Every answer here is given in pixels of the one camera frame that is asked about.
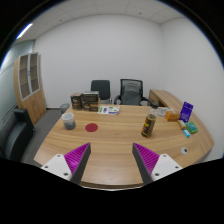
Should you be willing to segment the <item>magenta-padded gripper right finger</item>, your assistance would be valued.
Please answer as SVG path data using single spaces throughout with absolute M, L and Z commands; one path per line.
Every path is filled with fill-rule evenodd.
M 137 143 L 133 144 L 132 153 L 144 185 L 182 169 L 168 154 L 159 155 Z

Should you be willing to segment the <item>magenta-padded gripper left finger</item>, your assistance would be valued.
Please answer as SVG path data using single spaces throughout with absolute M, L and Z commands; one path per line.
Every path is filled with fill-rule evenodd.
M 42 169 L 79 185 L 90 154 L 91 145 L 86 143 L 65 155 L 56 154 Z

